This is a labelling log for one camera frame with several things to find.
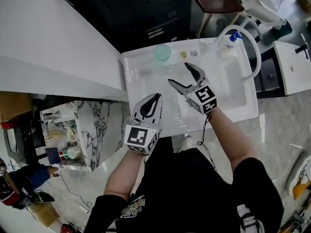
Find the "sneaker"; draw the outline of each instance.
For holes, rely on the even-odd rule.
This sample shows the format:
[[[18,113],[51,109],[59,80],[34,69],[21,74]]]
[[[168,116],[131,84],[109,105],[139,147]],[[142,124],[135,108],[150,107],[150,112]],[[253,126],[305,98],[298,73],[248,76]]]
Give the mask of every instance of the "sneaker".
[[[192,137],[190,135],[187,135],[185,139],[183,140],[183,143],[181,144],[180,151],[186,151],[188,149],[192,148]]]

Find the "white pipe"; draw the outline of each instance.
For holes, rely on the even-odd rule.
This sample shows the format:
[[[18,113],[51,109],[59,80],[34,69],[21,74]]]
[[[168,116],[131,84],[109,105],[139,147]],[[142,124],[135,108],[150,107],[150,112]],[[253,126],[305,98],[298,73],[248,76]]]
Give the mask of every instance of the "white pipe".
[[[242,81],[246,81],[248,79],[251,79],[251,78],[254,78],[256,77],[256,75],[259,73],[260,71],[260,68],[261,68],[261,54],[260,54],[260,51],[259,51],[259,48],[257,46],[257,43],[255,41],[255,39],[252,37],[252,35],[247,31],[245,30],[244,28],[240,27],[240,26],[237,26],[237,25],[230,25],[228,27],[226,27],[221,33],[220,35],[217,37],[217,39],[213,42],[213,45],[217,46],[220,42],[220,40],[224,37],[224,35],[229,31],[229,30],[232,30],[232,29],[235,29],[239,32],[242,32],[246,38],[249,39],[249,41],[251,42],[251,44],[253,45],[253,48],[255,50],[255,54],[256,54],[256,58],[257,58],[257,64],[256,64],[256,69],[255,71],[250,74],[249,76],[247,77],[243,77],[242,78]]]

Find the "white cup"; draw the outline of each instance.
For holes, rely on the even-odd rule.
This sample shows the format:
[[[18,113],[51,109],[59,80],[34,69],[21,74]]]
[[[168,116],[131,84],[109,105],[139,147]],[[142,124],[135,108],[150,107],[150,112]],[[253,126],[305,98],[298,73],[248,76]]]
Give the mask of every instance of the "white cup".
[[[82,151],[79,146],[68,149],[67,155],[70,159],[74,160],[82,156]]]

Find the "white bottle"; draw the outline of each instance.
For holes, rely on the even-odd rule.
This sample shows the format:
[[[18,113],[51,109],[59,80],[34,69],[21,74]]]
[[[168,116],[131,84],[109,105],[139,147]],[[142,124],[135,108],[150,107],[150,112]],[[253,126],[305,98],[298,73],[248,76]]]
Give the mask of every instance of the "white bottle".
[[[232,35],[226,34],[217,46],[219,50],[218,54],[221,57],[226,57],[235,46],[240,44],[241,41],[243,41],[243,38],[237,30],[235,30]]]

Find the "sink basin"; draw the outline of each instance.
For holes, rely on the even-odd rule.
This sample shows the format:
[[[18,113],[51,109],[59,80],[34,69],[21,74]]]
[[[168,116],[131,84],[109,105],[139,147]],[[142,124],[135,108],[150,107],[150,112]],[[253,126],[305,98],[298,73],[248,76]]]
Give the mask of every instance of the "sink basin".
[[[189,107],[168,79],[183,85],[196,84],[184,62],[203,69],[216,96],[218,107],[234,122],[258,116],[253,79],[242,81],[252,71],[241,42],[228,56],[220,58],[211,43],[215,38],[167,43],[171,55],[166,62],[154,56],[155,46],[123,53],[124,71],[131,112],[136,103],[152,93],[163,96],[160,137],[202,130],[206,116]],[[180,52],[186,52],[185,59]]]

